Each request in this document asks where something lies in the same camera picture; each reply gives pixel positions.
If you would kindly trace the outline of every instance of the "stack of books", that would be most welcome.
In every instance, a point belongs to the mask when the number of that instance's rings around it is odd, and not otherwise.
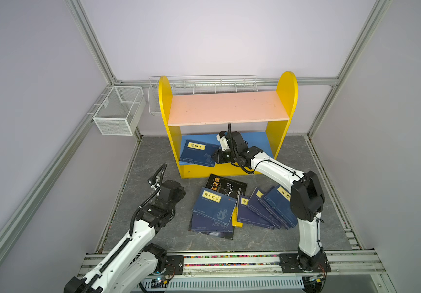
[[[243,224],[268,229],[297,225],[290,210],[290,194],[280,185],[263,192],[256,188],[245,195],[246,183],[211,174],[193,207],[189,231],[233,239]]]

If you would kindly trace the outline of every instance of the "book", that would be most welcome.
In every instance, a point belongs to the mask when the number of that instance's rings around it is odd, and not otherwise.
[[[276,226],[258,216],[248,208],[249,197],[240,196],[238,198],[238,221],[243,224],[251,224],[264,228],[274,229]]]
[[[191,232],[232,232],[233,225],[224,226],[211,219],[194,214],[191,218]]]
[[[220,146],[218,144],[208,144],[188,139],[184,144],[184,149],[179,157],[179,161],[215,167],[215,161],[212,158],[212,155],[219,148]]]
[[[194,204],[193,213],[228,226],[236,203],[233,197],[203,187]]]
[[[272,191],[274,189],[274,186],[272,186],[269,191],[267,191],[267,193],[269,193],[270,191]],[[274,217],[276,218],[276,220],[278,220],[282,226],[284,226],[285,229],[290,229],[295,227],[294,225],[292,225],[291,223],[288,223],[286,220],[284,220],[283,217],[281,217],[277,211],[272,208],[265,200],[264,200],[264,195],[262,195],[261,197],[258,197],[258,201],[262,204],[262,206],[264,208],[266,208],[266,210]]]
[[[192,222],[193,222],[193,217],[194,217],[194,213],[191,216],[191,220],[189,221],[188,231],[190,231],[190,232],[191,232],[191,225],[192,225]],[[234,233],[235,233],[235,227],[232,227],[231,232],[197,232],[197,233],[233,240],[233,236],[234,236]]]
[[[238,196],[245,195],[246,187],[247,184],[244,182],[217,176],[215,174],[209,176],[206,184],[206,188],[225,194],[226,196],[231,196],[235,199],[237,199]],[[235,207],[235,210],[233,211],[232,221],[235,227],[243,227],[243,223],[237,221],[237,207]]]
[[[297,217],[290,209],[290,193],[288,193],[280,184],[267,192],[261,199],[275,209],[277,214],[293,227],[298,224]]]
[[[259,201],[259,198],[264,195],[264,192],[261,191],[258,187],[256,187],[253,191],[253,194],[250,196],[247,207],[260,216],[261,218],[265,219],[266,221],[272,223],[276,228],[280,229],[282,223],[280,223]]]

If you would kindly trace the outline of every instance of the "yellow title label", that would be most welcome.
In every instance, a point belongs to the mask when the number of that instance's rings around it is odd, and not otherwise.
[[[202,194],[203,197],[208,198],[214,202],[220,202],[220,198],[222,198],[221,196],[218,196],[216,194],[210,193],[209,191],[204,191],[204,193]]]
[[[189,144],[187,144],[187,147],[188,148],[191,148],[191,149],[201,149],[201,150],[204,150],[206,148],[206,145],[205,144],[189,143]]]
[[[288,201],[290,201],[290,193],[288,193],[282,186],[277,188],[277,191],[280,192]]]

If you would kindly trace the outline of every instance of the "bookshelf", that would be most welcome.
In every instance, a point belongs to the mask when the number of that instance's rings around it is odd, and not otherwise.
[[[287,71],[280,77],[275,91],[173,96],[170,82],[166,76],[161,76],[158,98],[181,178],[208,177],[211,173],[219,176],[247,175],[230,163],[206,167],[180,162],[186,139],[214,144],[218,141],[217,133],[182,136],[179,127],[267,121],[266,132],[242,133],[242,136],[249,147],[257,146],[277,158],[297,107],[298,85],[295,74]]]

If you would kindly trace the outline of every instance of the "white mesh basket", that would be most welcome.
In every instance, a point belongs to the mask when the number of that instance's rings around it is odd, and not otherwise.
[[[149,112],[161,115],[158,100],[159,76],[149,77]],[[253,75],[168,76],[173,95],[216,94],[258,91]]]
[[[142,87],[113,86],[93,120],[104,135],[132,136],[144,108]]]

